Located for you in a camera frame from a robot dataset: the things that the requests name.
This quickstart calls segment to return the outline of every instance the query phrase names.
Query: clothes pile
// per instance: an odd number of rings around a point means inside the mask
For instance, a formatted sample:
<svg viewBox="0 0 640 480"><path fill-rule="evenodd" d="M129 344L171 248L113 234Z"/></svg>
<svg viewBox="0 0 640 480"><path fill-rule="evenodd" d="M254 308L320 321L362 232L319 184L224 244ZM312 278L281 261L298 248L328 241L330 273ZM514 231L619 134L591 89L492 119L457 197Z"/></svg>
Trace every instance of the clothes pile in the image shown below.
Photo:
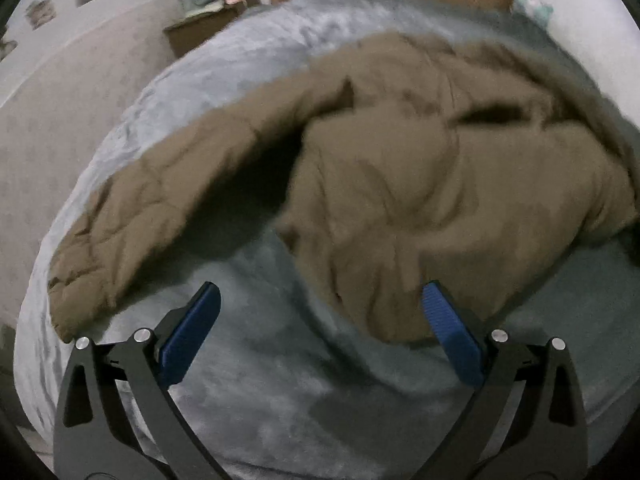
<svg viewBox="0 0 640 480"><path fill-rule="evenodd" d="M430 280L486 319L576 240L638 219L637 160L592 88L504 46L383 34L205 113L112 175L53 257L58 335L115 314L211 192L300 135L280 236L323 300L387 342L431 335Z"/></svg>

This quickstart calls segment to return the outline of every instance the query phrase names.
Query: metal screw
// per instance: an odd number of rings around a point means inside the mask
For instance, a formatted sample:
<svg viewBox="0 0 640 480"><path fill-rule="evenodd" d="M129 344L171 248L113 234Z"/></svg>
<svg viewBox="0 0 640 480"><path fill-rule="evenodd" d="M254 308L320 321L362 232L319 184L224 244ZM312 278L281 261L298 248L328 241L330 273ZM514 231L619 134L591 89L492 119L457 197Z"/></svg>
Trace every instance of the metal screw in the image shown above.
<svg viewBox="0 0 640 480"><path fill-rule="evenodd" d="M151 337L151 330L148 328L141 328L137 330L137 332L133 335L133 339L135 339L136 343L144 343L145 341L149 341Z"/></svg>
<svg viewBox="0 0 640 480"><path fill-rule="evenodd" d="M551 340L551 346L556 350L562 351L566 348L566 343L559 337L556 337Z"/></svg>
<svg viewBox="0 0 640 480"><path fill-rule="evenodd" d="M504 330L497 329L491 332L491 339L497 343L506 343L509 340L509 334Z"/></svg>
<svg viewBox="0 0 640 480"><path fill-rule="evenodd" d="M78 339L78 341L76 341L76 348L78 350L84 350L89 346L90 342L91 341L89 341L88 337L81 337L80 339Z"/></svg>

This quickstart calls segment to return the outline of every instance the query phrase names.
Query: bed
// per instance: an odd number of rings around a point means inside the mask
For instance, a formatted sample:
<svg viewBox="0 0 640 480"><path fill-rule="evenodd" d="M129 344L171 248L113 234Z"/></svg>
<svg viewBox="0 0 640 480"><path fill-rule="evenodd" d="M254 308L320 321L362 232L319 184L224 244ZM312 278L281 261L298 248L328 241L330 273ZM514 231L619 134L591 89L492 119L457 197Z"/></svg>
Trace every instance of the bed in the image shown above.
<svg viewBox="0 0 640 480"><path fill-rule="evenodd" d="M614 0L601 0L604 7L603 2L616 8ZM629 46L625 56L632 57L640 45L637 29L630 28L626 15L621 23L618 32ZM388 29L437 32L451 41L525 44L568 70L580 70L521 16L427 0L292 0L260 8L169 67L104 139L40 247L18 320L14 373L23 407L47 441L70 353L49 322L48 262L90 191L203 111L303 66L311 56ZM550 33L559 34L551 27ZM638 124L633 117L638 99L616 75L629 58L617 57L614 72L590 50L589 67L579 48L588 38L580 37L582 43L575 38L572 33L572 41L556 40ZM584 83L592 84L586 74ZM625 131L640 149L637 131L631 125ZM287 150L272 155L286 157ZM270 162L253 171L273 170L277 165ZM272 175L271 182L256 187L249 172L207 204L215 223L194 222L129 298L130 307L87 335L108 342L155 326L202 282L213 281L223 293L223 313L184 382L170 392L216 459L247 479L406 475L440 443L470 390L458 383L439 348L387 346L361 336L313 295L269 228L286 185L286 175ZM623 242L573 251L504 323L526 341L543 343L556 335L567 341L583 389L591 465L607 453L640 404L640 335L634 328L640 270L627 261ZM137 436L146 452L157 455L122 388Z"/></svg>

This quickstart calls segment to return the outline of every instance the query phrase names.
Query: comforter fold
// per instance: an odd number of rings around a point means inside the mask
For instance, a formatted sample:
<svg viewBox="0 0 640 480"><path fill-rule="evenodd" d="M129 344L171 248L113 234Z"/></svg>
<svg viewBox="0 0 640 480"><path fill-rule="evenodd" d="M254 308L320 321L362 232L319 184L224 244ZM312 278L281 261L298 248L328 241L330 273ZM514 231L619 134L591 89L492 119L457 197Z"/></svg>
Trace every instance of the comforter fold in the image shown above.
<svg viewBox="0 0 640 480"><path fill-rule="evenodd" d="M637 220L637 161L603 103L498 44L393 33L343 47L210 110L94 192L50 265L53 326L68 342L117 313L204 198L293 135L278 230L327 303L378 339L420 340L420 289L438 279L485 319L576 240Z"/></svg>

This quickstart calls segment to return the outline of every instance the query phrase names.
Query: blue gripper pad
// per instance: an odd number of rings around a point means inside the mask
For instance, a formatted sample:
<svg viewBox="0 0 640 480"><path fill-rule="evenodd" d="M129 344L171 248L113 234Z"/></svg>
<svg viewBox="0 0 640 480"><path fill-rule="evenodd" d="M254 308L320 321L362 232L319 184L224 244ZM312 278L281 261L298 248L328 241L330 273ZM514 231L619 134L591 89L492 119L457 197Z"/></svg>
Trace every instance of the blue gripper pad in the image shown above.
<svg viewBox="0 0 640 480"><path fill-rule="evenodd" d="M475 388L482 386L482 349L437 283L423 288L422 310L460 381Z"/></svg>
<svg viewBox="0 0 640 480"><path fill-rule="evenodd" d="M165 387L182 382L220 314L222 296L213 283L206 286L162 345L158 354L158 382Z"/></svg>

